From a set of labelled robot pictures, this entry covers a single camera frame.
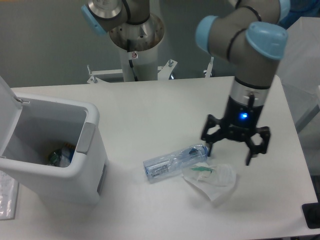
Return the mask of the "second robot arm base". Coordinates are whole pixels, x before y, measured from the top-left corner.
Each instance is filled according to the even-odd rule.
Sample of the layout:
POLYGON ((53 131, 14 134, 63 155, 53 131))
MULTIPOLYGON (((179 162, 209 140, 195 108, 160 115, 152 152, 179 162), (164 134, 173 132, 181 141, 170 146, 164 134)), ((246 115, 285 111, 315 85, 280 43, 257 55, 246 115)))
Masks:
POLYGON ((165 35, 164 24, 151 13, 149 0, 89 0, 81 13, 97 35, 109 34, 127 52, 150 50, 165 35))

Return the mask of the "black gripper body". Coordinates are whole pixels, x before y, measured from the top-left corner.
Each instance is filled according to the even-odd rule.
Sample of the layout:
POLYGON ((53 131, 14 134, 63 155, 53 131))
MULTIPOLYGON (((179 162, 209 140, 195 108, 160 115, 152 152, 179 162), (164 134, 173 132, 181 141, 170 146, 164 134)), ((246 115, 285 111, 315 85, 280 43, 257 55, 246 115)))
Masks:
POLYGON ((220 122, 222 137, 237 142, 245 142, 253 135, 266 131, 266 126, 257 127, 263 107, 263 105, 243 104, 230 96, 220 122))

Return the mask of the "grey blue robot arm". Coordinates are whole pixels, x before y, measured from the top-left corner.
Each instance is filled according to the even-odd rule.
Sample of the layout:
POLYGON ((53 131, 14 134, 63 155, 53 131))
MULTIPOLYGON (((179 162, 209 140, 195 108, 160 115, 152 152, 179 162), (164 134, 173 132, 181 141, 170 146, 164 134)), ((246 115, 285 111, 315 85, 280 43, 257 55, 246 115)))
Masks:
POLYGON ((291 9, 288 0, 239 0, 225 17, 203 18, 195 32, 199 48, 235 65, 235 75, 222 118, 208 115, 201 140, 209 148, 223 139, 244 142, 245 163, 268 149, 269 127, 257 127, 288 40, 279 26, 291 9))

